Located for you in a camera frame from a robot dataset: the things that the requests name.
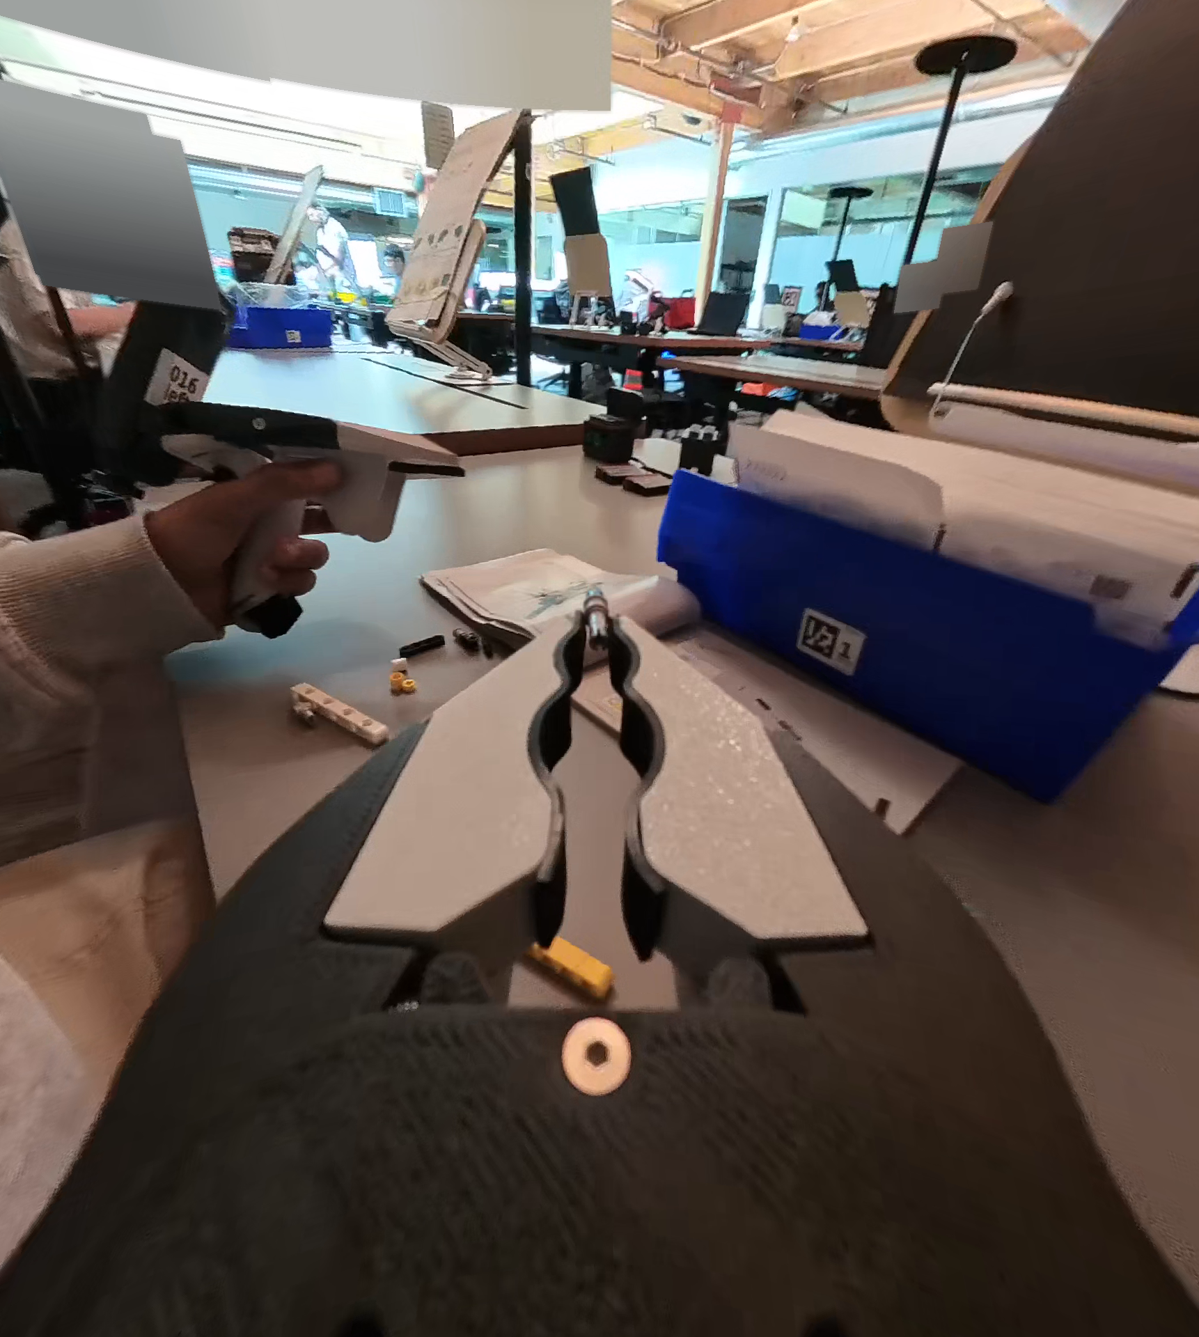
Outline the printed instruction sheet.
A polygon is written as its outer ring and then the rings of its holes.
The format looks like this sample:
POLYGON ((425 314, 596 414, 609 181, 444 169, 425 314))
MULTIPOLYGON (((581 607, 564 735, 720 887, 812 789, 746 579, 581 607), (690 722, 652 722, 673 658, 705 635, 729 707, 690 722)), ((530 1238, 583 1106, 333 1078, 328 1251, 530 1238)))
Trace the printed instruction sheet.
POLYGON ((894 834, 907 834, 960 772, 960 761, 932 744, 709 626, 684 628, 665 645, 767 731, 800 744, 894 834))

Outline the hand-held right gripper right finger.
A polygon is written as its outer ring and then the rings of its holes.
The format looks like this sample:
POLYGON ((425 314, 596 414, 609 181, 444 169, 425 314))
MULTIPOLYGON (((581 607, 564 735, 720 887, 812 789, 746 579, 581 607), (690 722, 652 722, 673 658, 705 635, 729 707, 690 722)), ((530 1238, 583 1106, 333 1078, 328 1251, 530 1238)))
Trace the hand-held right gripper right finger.
POLYGON ((857 949, 868 928, 761 722, 626 616, 607 628, 622 819, 620 909, 639 960, 709 979, 724 960, 857 949))

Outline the black floor lamp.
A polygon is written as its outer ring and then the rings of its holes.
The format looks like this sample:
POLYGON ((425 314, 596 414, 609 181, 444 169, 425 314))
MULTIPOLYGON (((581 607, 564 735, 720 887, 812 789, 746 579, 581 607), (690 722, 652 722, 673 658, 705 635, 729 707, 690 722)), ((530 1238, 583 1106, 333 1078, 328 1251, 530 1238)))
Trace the black floor lamp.
POLYGON ((924 44, 913 59, 917 74, 926 77, 945 77, 947 92, 941 104, 941 119, 934 136, 932 151, 921 183, 915 215, 909 224, 907 245, 902 258, 902 275, 896 284, 896 312, 917 314, 936 305, 930 273, 934 263, 915 263, 915 250, 924 230, 924 218, 941 169, 941 156, 958 109, 960 91, 969 76, 994 74, 1016 57, 1018 44, 1007 36, 986 32, 962 34, 924 44))

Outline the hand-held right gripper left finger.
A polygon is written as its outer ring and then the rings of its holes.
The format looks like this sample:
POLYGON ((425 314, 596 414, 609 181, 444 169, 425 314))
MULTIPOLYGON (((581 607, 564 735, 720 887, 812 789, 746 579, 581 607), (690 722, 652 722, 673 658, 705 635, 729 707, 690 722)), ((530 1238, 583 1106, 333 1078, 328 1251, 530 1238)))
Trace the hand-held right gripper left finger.
POLYGON ((568 620, 440 705, 324 913, 346 941, 465 953, 485 975, 549 945, 566 904, 568 620))

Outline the blue storage bin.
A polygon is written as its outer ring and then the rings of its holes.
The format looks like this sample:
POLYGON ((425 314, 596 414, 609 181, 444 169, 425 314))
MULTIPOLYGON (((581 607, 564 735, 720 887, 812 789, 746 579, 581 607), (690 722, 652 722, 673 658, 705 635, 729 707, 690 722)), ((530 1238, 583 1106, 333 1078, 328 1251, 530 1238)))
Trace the blue storage bin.
POLYGON ((224 348, 249 352, 329 350, 329 310, 314 307, 269 308, 239 305, 226 331, 224 348))

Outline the lego instruction booklet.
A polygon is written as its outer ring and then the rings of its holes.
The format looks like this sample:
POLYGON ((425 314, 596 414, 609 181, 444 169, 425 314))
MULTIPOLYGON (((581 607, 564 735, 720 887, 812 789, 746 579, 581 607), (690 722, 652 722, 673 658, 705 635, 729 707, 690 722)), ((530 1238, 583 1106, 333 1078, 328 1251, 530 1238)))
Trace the lego instruction booklet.
POLYGON ((553 622, 570 622, 588 594, 663 639, 701 618, 695 598, 675 579, 611 573, 549 549, 427 571, 420 586, 455 611, 472 630, 519 646, 553 622))

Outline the person's beige trousers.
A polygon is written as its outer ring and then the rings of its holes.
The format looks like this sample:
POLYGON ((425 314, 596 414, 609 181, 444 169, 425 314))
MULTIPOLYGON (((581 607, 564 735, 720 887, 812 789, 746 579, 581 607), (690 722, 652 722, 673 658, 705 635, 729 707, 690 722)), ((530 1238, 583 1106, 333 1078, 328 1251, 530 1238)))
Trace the person's beige trousers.
POLYGON ((194 819, 164 819, 0 868, 0 958, 104 1097, 131 1039, 215 911, 194 819))

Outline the person's left hand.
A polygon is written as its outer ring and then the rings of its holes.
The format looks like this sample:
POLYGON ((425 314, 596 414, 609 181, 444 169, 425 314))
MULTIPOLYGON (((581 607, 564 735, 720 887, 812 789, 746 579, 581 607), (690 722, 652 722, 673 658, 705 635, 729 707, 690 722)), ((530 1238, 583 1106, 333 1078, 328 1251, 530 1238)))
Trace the person's left hand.
MULTIPOLYGON (((309 504, 335 491, 335 464, 301 461, 264 464, 249 477, 211 483, 174 504, 146 513, 144 530, 164 569, 213 633, 232 626, 228 596, 238 549, 253 526, 275 509, 309 504)), ((326 545, 301 538, 298 526, 258 562, 258 581, 271 594, 301 598, 316 584, 326 545)))

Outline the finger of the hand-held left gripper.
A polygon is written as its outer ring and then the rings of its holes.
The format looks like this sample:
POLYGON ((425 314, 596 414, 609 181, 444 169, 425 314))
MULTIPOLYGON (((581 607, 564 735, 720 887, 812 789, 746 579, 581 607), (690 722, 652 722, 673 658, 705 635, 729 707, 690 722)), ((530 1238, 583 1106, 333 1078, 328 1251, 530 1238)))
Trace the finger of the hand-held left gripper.
POLYGON ((337 425, 341 483, 329 494, 333 532, 382 543, 393 530, 406 479, 457 479, 459 459, 425 436, 337 425))

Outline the person's left forearm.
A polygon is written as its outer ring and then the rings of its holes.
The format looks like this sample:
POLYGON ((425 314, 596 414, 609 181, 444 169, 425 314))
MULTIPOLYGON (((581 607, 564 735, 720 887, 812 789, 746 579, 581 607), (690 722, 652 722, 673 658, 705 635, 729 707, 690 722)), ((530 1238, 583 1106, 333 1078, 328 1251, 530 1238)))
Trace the person's left forearm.
POLYGON ((0 866, 121 827, 99 797, 116 688, 211 637, 138 515, 0 532, 0 866))

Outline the wood-edged white table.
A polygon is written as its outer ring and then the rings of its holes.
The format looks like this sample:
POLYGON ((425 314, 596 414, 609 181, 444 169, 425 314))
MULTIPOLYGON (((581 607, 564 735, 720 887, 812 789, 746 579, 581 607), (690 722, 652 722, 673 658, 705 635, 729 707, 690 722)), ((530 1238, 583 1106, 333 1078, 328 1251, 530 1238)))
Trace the wood-edged white table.
POLYGON ((459 384, 450 367, 333 350, 226 350, 206 402, 423 436, 461 459, 572 447, 598 408, 517 384, 459 384))

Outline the dark cardboard-edged panel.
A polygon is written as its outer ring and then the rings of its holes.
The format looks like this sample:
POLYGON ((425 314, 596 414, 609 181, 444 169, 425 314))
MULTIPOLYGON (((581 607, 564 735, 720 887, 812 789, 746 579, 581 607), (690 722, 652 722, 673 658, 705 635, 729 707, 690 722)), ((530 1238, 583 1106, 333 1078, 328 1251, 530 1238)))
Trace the dark cardboard-edged panel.
POLYGON ((892 429, 943 380, 1199 427, 1199 2, 1125 2, 975 218, 981 286, 909 325, 892 429))

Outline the blue plastic bin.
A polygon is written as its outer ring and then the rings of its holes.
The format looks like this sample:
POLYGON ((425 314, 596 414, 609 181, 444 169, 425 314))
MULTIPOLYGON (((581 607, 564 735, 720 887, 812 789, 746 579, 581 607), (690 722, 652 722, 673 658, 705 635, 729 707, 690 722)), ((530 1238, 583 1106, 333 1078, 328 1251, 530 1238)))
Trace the blue plastic bin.
POLYGON ((1199 583, 1142 648, 1076 599, 693 472, 671 481, 656 560, 707 622, 1037 800, 1199 645, 1199 583))

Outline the yellow lego beam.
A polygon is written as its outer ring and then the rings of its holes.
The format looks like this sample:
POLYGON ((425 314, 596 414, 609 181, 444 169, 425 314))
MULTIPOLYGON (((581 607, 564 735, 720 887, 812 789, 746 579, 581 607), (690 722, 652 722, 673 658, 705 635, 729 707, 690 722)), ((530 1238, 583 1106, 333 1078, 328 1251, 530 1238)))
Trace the yellow lego beam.
POLYGON ((547 945, 530 945, 525 960, 592 1001, 607 1001, 613 994, 611 968, 560 936, 555 936, 547 945))

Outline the white papers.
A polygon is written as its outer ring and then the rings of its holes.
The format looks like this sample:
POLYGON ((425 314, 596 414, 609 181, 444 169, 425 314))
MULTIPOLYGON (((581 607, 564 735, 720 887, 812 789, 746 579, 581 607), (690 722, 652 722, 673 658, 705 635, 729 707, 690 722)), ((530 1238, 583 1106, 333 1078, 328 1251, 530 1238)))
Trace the white papers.
POLYGON ((731 423, 737 487, 1088 605, 1155 648, 1199 594, 1199 496, 827 415, 731 423))

